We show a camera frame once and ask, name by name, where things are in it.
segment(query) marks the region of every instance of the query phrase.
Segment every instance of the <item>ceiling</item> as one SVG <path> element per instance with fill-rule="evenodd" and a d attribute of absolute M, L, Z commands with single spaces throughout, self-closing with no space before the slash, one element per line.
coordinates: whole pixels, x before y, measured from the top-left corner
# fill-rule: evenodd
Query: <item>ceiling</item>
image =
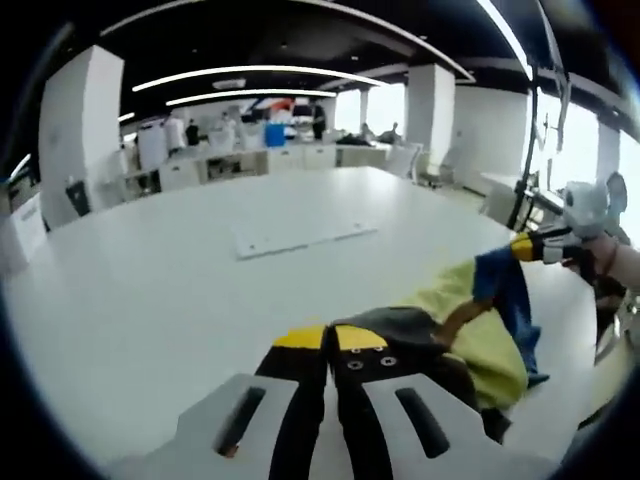
<path fill-rule="evenodd" d="M 543 66 L 549 66 L 544 27 L 533 0 L 492 0 L 523 45 Z M 576 10 L 578 0 L 545 1 L 565 68 L 616 91 L 609 75 L 604 37 L 589 29 L 589 16 Z M 110 1 L 80 6 L 57 2 L 51 15 L 31 16 L 32 37 L 19 45 L 26 66 L 62 20 L 70 20 L 75 32 L 67 39 L 49 67 L 53 73 L 80 51 L 98 44 L 125 60 L 121 113 L 136 118 L 166 110 L 165 102 L 213 92 L 213 81 L 238 78 L 223 74 L 184 79 L 140 92 L 133 86 L 168 75 L 205 68 L 235 65 L 296 65 L 357 73 L 395 63 L 421 64 L 440 58 L 404 36 L 361 18 L 309 3 L 292 0 L 224 2 L 184 0 L 180 6 L 146 15 L 101 35 L 105 29 L 158 6 L 157 0 Z M 468 57 L 515 58 L 508 43 L 477 0 L 339 0 L 390 22 L 425 41 L 452 59 Z M 288 73 L 246 73 L 245 88 L 314 89 L 330 77 Z M 477 72 L 478 79 L 496 74 Z M 398 80 L 402 75 L 381 80 Z M 526 77 L 516 73 L 516 83 L 526 88 Z M 360 87 L 358 83 L 345 88 Z M 17 158 L 3 168 L 10 172 L 20 157 L 37 146 L 39 94 L 30 105 L 21 130 Z"/>

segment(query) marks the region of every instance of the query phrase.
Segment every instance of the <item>floor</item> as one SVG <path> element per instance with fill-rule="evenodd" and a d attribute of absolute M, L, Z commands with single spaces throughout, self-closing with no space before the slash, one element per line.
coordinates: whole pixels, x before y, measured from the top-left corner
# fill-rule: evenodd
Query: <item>floor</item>
<path fill-rule="evenodd" d="M 476 212 L 484 201 L 481 195 L 463 188 L 443 187 L 435 192 Z M 604 341 L 607 340 L 608 334 L 610 332 L 605 333 Z M 585 418 L 600 410 L 614 397 L 622 387 L 634 364 L 635 359 L 629 343 L 626 339 L 620 341 L 611 353 L 594 369 L 595 378 L 591 392 L 589 413 Z"/>

